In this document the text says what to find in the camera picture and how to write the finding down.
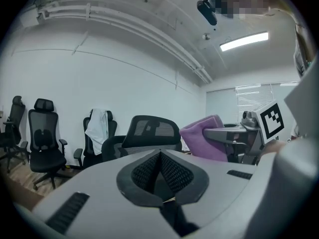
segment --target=chair headrest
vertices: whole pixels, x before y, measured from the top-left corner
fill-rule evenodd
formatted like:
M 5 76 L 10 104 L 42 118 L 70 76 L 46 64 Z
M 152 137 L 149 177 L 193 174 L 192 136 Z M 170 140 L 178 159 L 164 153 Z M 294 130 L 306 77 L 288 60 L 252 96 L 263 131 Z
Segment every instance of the chair headrest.
M 180 142 L 178 126 L 171 120 L 138 115 L 133 117 L 122 148 L 176 145 Z
M 38 98 L 34 104 L 34 109 L 38 111 L 52 112 L 54 111 L 53 102 L 51 100 Z
M 108 113 L 108 121 L 112 121 L 113 120 L 113 115 L 111 111 L 106 111 Z
M 12 100 L 12 104 L 17 106 L 22 106 L 23 103 L 21 101 L 21 98 L 22 98 L 21 96 L 15 96 Z

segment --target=chair armrest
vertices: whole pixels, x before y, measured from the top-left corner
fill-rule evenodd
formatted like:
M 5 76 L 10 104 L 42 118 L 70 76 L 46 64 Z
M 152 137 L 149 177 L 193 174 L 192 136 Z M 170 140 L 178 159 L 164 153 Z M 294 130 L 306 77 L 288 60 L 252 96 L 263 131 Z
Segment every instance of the chair armrest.
M 24 141 L 24 142 L 21 144 L 20 149 L 26 150 L 27 146 L 28 146 L 28 142 L 27 142 L 27 141 Z
M 5 124 L 5 125 L 14 125 L 13 121 L 6 121 L 6 122 L 3 122 L 3 124 Z
M 83 149 L 76 149 L 75 152 L 74 152 L 74 154 L 73 154 L 73 157 L 74 157 L 75 159 L 81 159 L 82 151 L 83 151 Z
M 59 142 L 62 144 L 62 146 L 68 145 L 67 141 L 64 139 L 59 139 Z

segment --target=wooden floor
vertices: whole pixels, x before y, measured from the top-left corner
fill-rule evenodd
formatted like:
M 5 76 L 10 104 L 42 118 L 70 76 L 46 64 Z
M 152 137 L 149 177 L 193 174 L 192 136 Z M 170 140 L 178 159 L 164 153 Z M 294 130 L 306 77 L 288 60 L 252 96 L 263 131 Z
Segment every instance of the wooden floor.
M 3 149 L 0 148 L 0 157 L 4 155 Z M 53 191 L 51 180 L 47 179 L 39 183 L 38 190 L 33 189 L 33 181 L 43 176 L 43 173 L 34 173 L 26 161 L 23 165 L 20 160 L 12 159 L 10 161 L 10 173 L 6 172 L 7 159 L 0 161 L 0 174 L 3 178 L 7 189 L 12 197 L 12 201 L 26 207 L 30 211 L 45 196 Z M 75 176 L 80 170 L 65 169 L 59 171 L 61 174 Z M 55 178 L 55 186 L 58 188 L 68 179 Z

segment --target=window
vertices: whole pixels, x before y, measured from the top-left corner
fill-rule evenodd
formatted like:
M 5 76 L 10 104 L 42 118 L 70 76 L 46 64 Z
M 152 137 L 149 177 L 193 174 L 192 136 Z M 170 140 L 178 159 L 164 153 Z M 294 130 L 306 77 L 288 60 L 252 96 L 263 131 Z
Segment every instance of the window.
M 240 122 L 244 111 L 252 111 L 265 102 L 276 99 L 285 124 L 279 140 L 286 141 L 291 136 L 294 117 L 284 99 L 294 87 L 289 84 L 256 84 L 208 92 L 206 115 L 219 115 L 223 123 Z

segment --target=purple cushion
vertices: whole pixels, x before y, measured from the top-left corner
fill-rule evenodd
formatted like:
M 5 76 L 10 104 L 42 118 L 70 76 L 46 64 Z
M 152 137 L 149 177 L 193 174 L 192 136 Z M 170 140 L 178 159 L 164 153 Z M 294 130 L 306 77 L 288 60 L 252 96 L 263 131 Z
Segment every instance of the purple cushion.
M 227 162 L 225 145 L 206 139 L 205 128 L 224 127 L 218 115 L 211 115 L 182 128 L 179 133 L 194 156 Z

